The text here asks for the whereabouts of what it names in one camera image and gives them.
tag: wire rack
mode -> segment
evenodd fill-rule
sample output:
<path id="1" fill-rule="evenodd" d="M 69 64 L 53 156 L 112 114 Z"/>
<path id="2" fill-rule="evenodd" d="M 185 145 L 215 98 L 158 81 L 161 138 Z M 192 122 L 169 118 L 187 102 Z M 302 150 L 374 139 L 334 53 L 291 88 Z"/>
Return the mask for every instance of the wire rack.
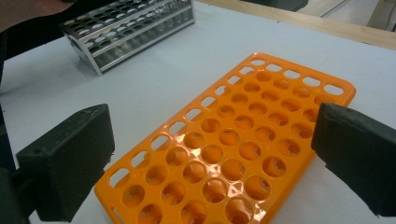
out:
<path id="1" fill-rule="evenodd" d="M 60 27 L 78 56 L 102 75 L 193 23 L 191 0 L 119 0 Z"/>

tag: dark background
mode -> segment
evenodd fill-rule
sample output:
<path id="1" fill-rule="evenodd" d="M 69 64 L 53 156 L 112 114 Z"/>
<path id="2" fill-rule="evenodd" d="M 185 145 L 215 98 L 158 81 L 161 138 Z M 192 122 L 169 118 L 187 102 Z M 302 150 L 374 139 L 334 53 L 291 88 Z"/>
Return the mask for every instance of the dark background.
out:
<path id="1" fill-rule="evenodd" d="M 33 49 L 64 36 L 58 26 L 60 23 L 69 21 L 70 19 L 112 2 L 115 2 L 115 0 L 78 0 L 78 2 L 62 13 L 48 17 L 35 18 L 9 28 L 7 30 L 6 58 L 12 58 L 29 49 Z"/>

